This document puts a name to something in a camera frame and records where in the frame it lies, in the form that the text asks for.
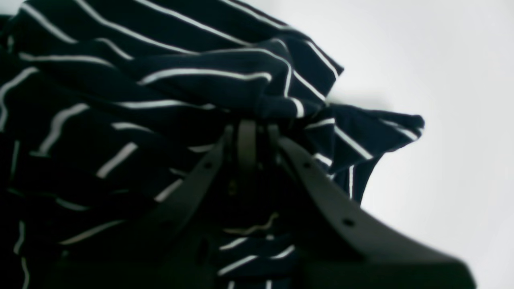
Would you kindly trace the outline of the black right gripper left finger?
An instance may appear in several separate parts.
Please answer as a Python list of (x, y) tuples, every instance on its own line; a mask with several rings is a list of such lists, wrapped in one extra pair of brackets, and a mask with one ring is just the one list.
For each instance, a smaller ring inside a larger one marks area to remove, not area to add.
[(218, 203), (232, 183), (255, 196), (257, 122), (228, 125), (185, 182), (127, 225), (80, 245), (53, 267), (54, 289), (215, 289)]

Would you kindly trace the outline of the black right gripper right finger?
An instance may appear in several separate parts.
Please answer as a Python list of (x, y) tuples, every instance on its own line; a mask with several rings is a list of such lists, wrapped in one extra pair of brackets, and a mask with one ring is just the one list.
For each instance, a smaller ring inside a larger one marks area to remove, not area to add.
[(294, 289), (475, 289), (467, 265), (363, 211), (305, 149), (267, 126), (273, 199), (298, 261)]

